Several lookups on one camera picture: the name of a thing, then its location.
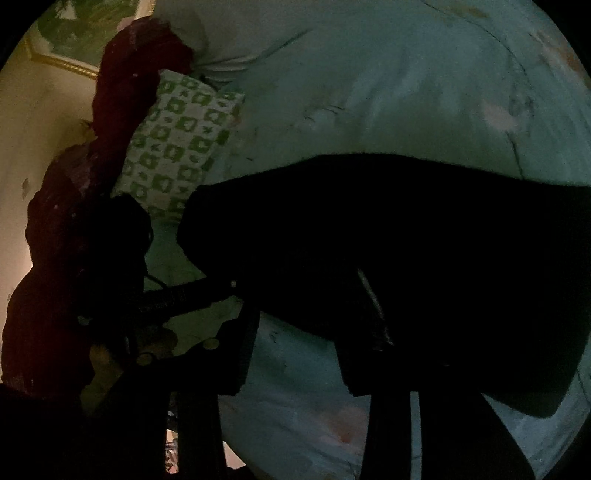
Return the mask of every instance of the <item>white pillow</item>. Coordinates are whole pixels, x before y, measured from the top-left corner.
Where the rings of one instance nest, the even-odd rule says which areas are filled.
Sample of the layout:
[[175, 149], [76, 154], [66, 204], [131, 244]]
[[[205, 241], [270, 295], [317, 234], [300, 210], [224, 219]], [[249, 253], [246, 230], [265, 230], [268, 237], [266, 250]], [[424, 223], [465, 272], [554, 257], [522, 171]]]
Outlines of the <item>white pillow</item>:
[[195, 75], [221, 85], [269, 48], [367, 8], [357, 0], [160, 0], [153, 16], [193, 49]]
[[179, 221], [230, 137], [242, 101], [241, 93], [162, 70], [157, 101], [134, 133], [112, 195], [129, 193], [152, 218]]

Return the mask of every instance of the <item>bed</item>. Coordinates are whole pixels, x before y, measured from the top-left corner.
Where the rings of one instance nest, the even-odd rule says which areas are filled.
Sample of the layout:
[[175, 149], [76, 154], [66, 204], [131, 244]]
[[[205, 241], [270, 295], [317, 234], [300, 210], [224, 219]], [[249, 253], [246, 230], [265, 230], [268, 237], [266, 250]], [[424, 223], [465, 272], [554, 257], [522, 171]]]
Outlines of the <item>bed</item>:
[[[154, 17], [192, 49], [190, 75], [245, 95], [239, 125], [204, 184], [322, 154], [396, 153], [591, 185], [591, 80], [530, 1], [162, 0]], [[169, 285], [201, 278], [176, 244], [176, 224], [152, 226], [150, 273]], [[171, 319], [174, 353], [214, 336], [240, 306], [229, 299]], [[589, 368], [591, 340], [566, 398], [546, 419], [487, 398], [538, 479], [589, 416]], [[411, 399], [418, 479], [420, 412]], [[220, 398], [220, 411], [225, 440], [258, 478], [359, 474], [369, 398], [348, 393], [331, 342], [281, 319], [262, 316], [247, 382], [237, 396]]]

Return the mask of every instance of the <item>wrinkled sheet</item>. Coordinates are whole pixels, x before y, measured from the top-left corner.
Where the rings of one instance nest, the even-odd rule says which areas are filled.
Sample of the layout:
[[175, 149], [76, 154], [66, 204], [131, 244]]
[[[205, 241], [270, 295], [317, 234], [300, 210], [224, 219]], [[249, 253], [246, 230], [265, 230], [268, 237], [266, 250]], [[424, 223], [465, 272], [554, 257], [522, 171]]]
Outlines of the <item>wrinkled sheet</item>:
[[[206, 183], [319, 154], [367, 152], [591, 185], [589, 77], [529, 1], [375, 0], [290, 35], [228, 84], [246, 95], [241, 124]], [[262, 234], [272, 241], [272, 230]], [[283, 338], [282, 348], [265, 335]], [[590, 366], [587, 349], [549, 419], [489, 399], [537, 478], [589, 415]], [[274, 319], [261, 324], [244, 389], [220, 404], [226, 441], [272, 478], [353, 479], [361, 464], [367, 399], [343, 389], [331, 346]], [[339, 432], [348, 422], [356, 430], [347, 442]], [[416, 411], [413, 429], [416, 452]]]

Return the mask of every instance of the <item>painting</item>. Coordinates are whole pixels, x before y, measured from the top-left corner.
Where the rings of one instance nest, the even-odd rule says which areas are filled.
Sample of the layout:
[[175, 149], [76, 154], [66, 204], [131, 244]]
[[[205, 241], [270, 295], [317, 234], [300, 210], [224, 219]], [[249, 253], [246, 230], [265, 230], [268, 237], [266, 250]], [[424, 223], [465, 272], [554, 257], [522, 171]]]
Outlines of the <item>painting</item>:
[[156, 0], [57, 0], [31, 26], [31, 60], [96, 78], [105, 46], [133, 20], [154, 11]]

